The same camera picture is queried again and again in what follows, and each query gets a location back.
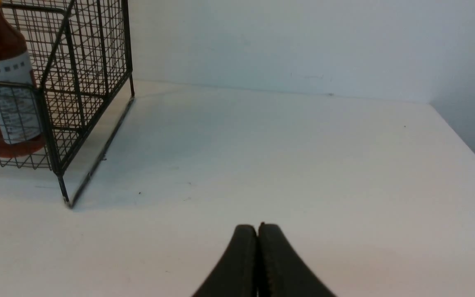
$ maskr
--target bottle label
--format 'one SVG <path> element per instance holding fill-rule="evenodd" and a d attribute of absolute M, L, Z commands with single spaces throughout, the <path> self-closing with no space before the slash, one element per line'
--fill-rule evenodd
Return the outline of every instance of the bottle label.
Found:
<path fill-rule="evenodd" d="M 0 61 L 0 81 L 33 84 L 28 52 Z M 30 90 L 0 87 L 0 129 L 8 144 L 28 141 L 40 135 L 38 109 Z"/>

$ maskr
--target white table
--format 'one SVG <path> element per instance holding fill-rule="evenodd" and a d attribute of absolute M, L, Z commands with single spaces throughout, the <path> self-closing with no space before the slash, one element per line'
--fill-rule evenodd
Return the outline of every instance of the white table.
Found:
<path fill-rule="evenodd" d="M 262 221 L 339 297 L 475 296 L 475 155 L 429 105 L 136 89 L 73 211 L 51 173 L 0 168 L 0 297 L 187 297 Z"/>

